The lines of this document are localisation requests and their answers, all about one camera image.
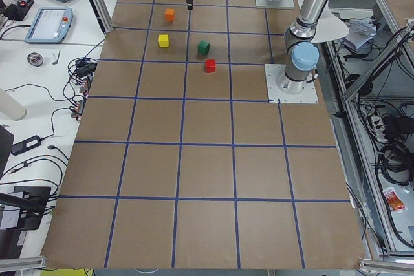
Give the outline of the red wooden block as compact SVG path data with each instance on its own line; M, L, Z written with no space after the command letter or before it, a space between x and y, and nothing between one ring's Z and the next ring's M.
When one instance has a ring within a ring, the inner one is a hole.
M204 62L204 69L206 73L213 73L216 71L216 62L214 59L207 59Z

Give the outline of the orange wooden block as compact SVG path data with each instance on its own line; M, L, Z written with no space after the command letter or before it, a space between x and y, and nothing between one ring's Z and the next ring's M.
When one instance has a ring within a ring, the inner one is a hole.
M167 8L164 12L165 21L174 22L175 20L175 9Z

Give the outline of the yellow wooden block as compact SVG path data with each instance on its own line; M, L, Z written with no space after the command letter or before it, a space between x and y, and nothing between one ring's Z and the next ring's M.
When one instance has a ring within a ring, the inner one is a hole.
M169 35L168 34L159 34L158 35L158 45L160 48L169 47Z

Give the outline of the green wooden block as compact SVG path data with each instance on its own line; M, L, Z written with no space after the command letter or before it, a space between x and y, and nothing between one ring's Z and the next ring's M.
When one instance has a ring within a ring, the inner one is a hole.
M210 51L210 43L205 40L199 41L197 45L197 51L199 54L207 55Z

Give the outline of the lower blue teach pendant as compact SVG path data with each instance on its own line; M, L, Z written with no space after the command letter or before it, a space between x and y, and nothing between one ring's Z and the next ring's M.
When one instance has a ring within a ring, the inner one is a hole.
M73 11L66 7L42 7L38 10L25 42L29 44L59 44L67 36Z

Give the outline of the silver hex key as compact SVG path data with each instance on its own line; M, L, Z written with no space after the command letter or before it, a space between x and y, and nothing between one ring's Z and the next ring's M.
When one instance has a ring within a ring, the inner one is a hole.
M53 54L54 61L52 62L53 65L57 65L59 63L61 50L58 50L56 54Z

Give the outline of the black emergency stop box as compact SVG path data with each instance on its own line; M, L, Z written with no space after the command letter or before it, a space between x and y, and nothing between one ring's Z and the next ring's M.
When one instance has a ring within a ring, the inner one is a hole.
M10 4L3 10L3 15L8 20L22 21L34 4L34 0L20 0L16 4Z

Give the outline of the black power adapter brick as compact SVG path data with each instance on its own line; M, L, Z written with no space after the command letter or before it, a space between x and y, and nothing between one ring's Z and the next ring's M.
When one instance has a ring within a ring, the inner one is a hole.
M41 141L42 139L38 135L35 135L20 142L17 142L12 145L11 154L17 156L31 149L39 147L41 145Z

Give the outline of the white power strip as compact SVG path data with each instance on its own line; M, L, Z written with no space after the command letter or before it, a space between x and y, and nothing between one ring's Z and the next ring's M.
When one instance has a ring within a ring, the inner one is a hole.
M385 136L385 125L383 119L378 112L374 112L370 117L370 124L373 131L373 135L380 143L388 143L388 139Z

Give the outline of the black stand base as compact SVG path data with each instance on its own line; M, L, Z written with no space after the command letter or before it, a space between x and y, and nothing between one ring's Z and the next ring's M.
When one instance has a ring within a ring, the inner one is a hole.
M15 186L11 193L1 193L1 230L39 229L50 192L48 186Z

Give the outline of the red snack packet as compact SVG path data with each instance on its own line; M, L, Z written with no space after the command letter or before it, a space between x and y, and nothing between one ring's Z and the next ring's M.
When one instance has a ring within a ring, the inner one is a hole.
M406 206L398 197L394 187L387 187L382 190L382 194L389 204L392 211L396 213L402 213L406 210Z

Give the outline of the white cylinder post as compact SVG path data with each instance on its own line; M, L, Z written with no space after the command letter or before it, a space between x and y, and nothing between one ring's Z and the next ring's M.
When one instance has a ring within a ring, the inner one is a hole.
M1 113L5 114L11 120L22 120L27 115L27 109L16 101L5 90L1 89Z

